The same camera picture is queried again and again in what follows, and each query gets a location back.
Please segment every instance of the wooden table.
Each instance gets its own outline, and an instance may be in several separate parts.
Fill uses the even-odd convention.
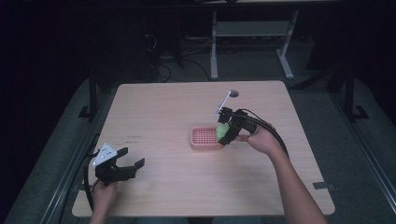
[[[247,108],[270,121],[282,136],[297,173],[324,214],[334,212],[317,162],[285,85],[280,81],[121,85],[97,147],[104,142],[129,153],[118,166],[146,158],[135,179],[119,183],[113,216],[213,217],[283,215],[274,167],[246,143],[219,150],[191,149],[193,127],[216,126],[213,114],[228,90],[239,91],[225,106]],[[90,170],[90,183],[95,180]],[[91,210],[81,191],[77,217]]]

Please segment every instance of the person's right hand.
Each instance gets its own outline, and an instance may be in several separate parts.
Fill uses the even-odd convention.
[[[110,183],[108,186],[99,181],[93,189],[93,212],[108,214],[117,196],[117,182]]]
[[[254,149],[265,153],[271,157],[274,153],[282,152],[282,146],[274,136],[261,126],[257,126],[256,132],[252,135],[239,134],[235,141],[247,142]]]

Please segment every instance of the pink basket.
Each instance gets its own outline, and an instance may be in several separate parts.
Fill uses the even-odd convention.
[[[193,128],[191,131],[192,149],[222,149],[224,145],[216,139],[216,127]]]

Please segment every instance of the green ball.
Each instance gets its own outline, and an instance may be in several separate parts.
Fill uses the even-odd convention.
[[[227,131],[230,129],[230,126],[228,125],[228,123],[226,124],[220,124],[217,128],[216,128],[216,139],[218,139],[218,141],[224,137],[224,135],[227,133]]]

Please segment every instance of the gray carpet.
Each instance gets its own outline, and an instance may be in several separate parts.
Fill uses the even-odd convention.
[[[294,80],[286,80],[276,58],[276,45],[268,45],[260,50],[242,50],[233,54],[220,54],[219,81],[236,80],[282,80],[287,86],[300,83],[315,71],[305,71],[313,43],[292,42],[287,57],[295,75]],[[200,64],[208,73],[209,53],[187,55],[185,59]],[[174,61],[163,63],[172,72],[169,82],[207,81],[202,67],[185,62],[184,68]],[[168,76],[165,67],[160,68],[164,80]],[[331,223],[396,223],[396,216],[377,185],[364,158],[359,144],[348,128],[344,114],[337,109],[334,97],[342,97],[342,92],[333,96],[324,89],[327,79],[323,79],[303,91],[290,91],[298,116],[306,136],[318,161],[325,181],[334,189],[330,191],[335,204],[335,213],[328,219]],[[95,133],[101,131],[106,113],[111,106],[114,92],[99,94],[101,113],[89,123],[79,119],[78,113],[88,105],[88,83],[76,92],[69,107],[59,121],[51,139],[47,143],[40,160],[26,182],[20,197],[8,215],[6,223],[39,223],[46,214],[50,201],[57,195],[60,179],[68,174],[68,165],[78,146],[87,148]],[[375,103],[370,91],[360,82],[356,85],[356,104],[362,105],[370,119],[358,120],[357,125],[375,155],[383,164],[389,178],[396,183],[395,153],[396,131],[386,115]],[[82,180],[78,172],[75,183]],[[65,209],[57,210],[53,222],[63,213],[62,223],[87,223],[87,218],[73,217],[71,207],[77,189],[73,187],[65,202]],[[132,218],[113,217],[108,223],[132,223]],[[285,223],[283,217],[268,217],[267,223]]]

